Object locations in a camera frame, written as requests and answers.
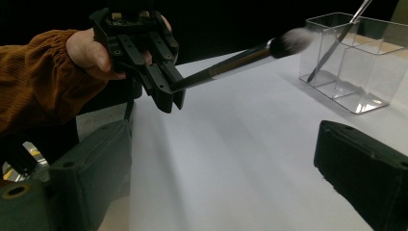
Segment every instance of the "person's arm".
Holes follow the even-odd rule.
[[[104,89],[108,79],[124,78],[124,75],[97,78],[101,74],[112,75],[109,57],[94,55],[100,58],[107,73],[97,71],[92,61],[87,62],[92,58],[88,48],[99,49],[98,45],[102,45],[93,41],[93,31],[77,32],[53,30],[37,35],[27,45],[0,47],[0,136],[36,126],[63,124]],[[73,49],[69,55],[68,47]]]

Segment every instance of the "white table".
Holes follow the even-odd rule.
[[[187,77],[226,57],[177,67]],[[408,154],[407,77],[390,106],[354,115],[301,82],[299,62],[187,89],[171,114],[136,99],[130,230],[371,230],[313,165],[319,124],[348,124]]]

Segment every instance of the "orange knit sleeve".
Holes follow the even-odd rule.
[[[65,49],[75,30],[53,30],[27,45],[0,46],[0,136],[27,128],[63,124],[107,81],[92,78]]]

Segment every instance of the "clear acrylic container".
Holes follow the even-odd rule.
[[[354,114],[391,104],[408,69],[408,26],[330,13],[306,20],[299,79]]]

